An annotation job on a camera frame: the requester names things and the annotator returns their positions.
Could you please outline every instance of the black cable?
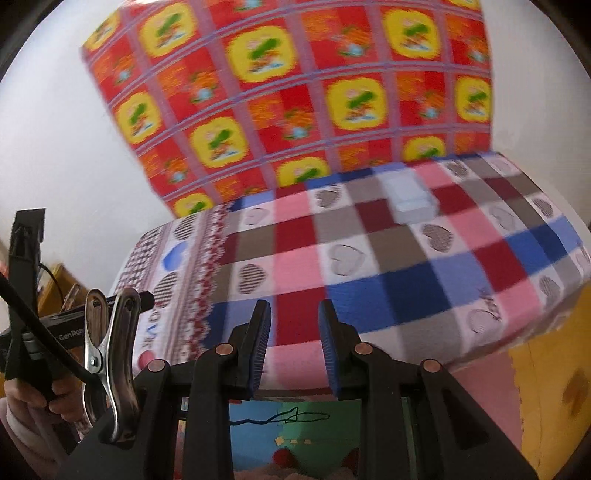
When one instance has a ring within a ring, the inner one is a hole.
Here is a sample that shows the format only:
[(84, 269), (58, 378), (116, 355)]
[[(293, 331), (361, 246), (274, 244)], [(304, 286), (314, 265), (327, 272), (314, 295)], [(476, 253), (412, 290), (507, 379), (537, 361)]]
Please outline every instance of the black cable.
[(55, 356), (64, 366), (86, 384), (100, 384), (100, 379), (96, 374), (91, 374), (83, 366), (81, 366), (72, 357), (68, 351), (62, 347), (55, 337), (47, 330), (45, 325), (41, 323), (37, 315), (31, 307), (25, 303), (18, 292), (14, 289), (8, 279), (0, 274), (0, 297), (12, 308), (20, 317), (22, 322), (37, 337), (37, 340)]
[[(295, 414), (293, 414), (291, 417), (287, 417), (286, 419), (279, 418), (279, 417), (282, 417), (283, 415), (288, 415), (294, 411), (295, 411)], [(310, 419), (310, 420), (300, 420), (300, 416), (302, 416), (302, 415), (317, 415), (317, 416), (319, 416), (319, 418)], [(285, 423), (312, 423), (315, 421), (322, 421), (322, 420), (329, 420), (329, 419), (330, 419), (330, 414), (328, 414), (328, 413), (321, 413), (321, 412), (315, 412), (315, 411), (305, 411), (305, 412), (300, 413), (299, 407), (293, 407), (291, 410), (279, 412), (277, 415), (273, 415), (272, 417), (268, 418), (267, 420), (251, 420), (251, 419), (237, 420), (237, 421), (231, 421), (230, 426), (235, 427), (237, 425), (244, 425), (246, 423), (253, 423), (254, 425), (267, 425), (269, 423), (281, 423), (282, 421), (284, 421)]]
[(57, 278), (56, 278), (56, 276), (55, 276), (53, 273), (51, 273), (51, 270), (49, 270), (49, 268), (47, 268), (47, 266), (46, 266), (46, 265), (44, 265), (44, 264), (42, 264), (42, 263), (39, 263), (39, 266), (40, 266), (40, 267), (41, 267), (43, 270), (45, 270), (47, 273), (49, 273), (49, 276), (50, 276), (50, 277), (51, 277), (51, 279), (53, 280), (53, 283), (54, 283), (54, 284), (56, 284), (56, 287), (57, 287), (58, 291), (60, 292), (60, 297), (61, 297), (61, 304), (63, 305), (63, 304), (64, 304), (64, 302), (66, 301), (66, 298), (64, 297), (64, 292), (62, 291), (62, 289), (61, 289), (61, 287), (60, 287), (60, 284), (57, 282)]

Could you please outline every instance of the gray square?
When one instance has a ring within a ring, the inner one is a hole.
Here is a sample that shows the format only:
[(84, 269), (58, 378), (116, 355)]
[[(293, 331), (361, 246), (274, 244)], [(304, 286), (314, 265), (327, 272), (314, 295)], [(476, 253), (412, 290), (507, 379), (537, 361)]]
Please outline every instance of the gray square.
[(357, 209), (352, 205), (317, 213), (313, 219), (316, 238), (320, 244), (365, 233)]
[(513, 185), (524, 197), (541, 191), (540, 187), (538, 187), (531, 178), (524, 173), (520, 173), (515, 177), (509, 177), (507, 180), (509, 180), (509, 183), (511, 183), (511, 185)]
[(487, 203), (499, 202), (498, 196), (484, 180), (466, 180), (462, 182), (462, 188), (476, 202), (477, 205), (486, 205)]
[(368, 234), (381, 273), (394, 272), (427, 261), (427, 256), (406, 225)]
[(238, 233), (236, 262), (275, 253), (275, 225), (265, 225)]
[(238, 210), (236, 212), (228, 212), (226, 215), (226, 222), (223, 227), (224, 235), (231, 235), (238, 231), (240, 225), (240, 219), (242, 218), (242, 212), (244, 210)]
[(564, 285), (564, 288), (566, 289), (564, 293), (570, 293), (581, 286), (583, 280), (581, 278), (581, 273), (568, 255), (556, 262), (554, 264), (554, 269), (560, 277), (562, 285)]
[(345, 183), (354, 203), (373, 202), (386, 198), (382, 182), (377, 177), (364, 177)]
[(432, 317), (398, 326), (405, 360), (420, 364), (426, 358), (436, 358), (443, 364), (462, 354), (462, 336), (456, 316), (449, 310)]
[(499, 172), (492, 168), (488, 162), (481, 157), (468, 158), (467, 160), (462, 161), (466, 164), (466, 167), (482, 179), (496, 179), (502, 177)]
[(213, 290), (211, 301), (212, 303), (222, 303), (228, 301), (228, 292), (230, 289), (230, 278), (234, 264), (222, 265), (213, 277), (216, 287)]
[(507, 205), (529, 229), (546, 223), (525, 198), (507, 200)]

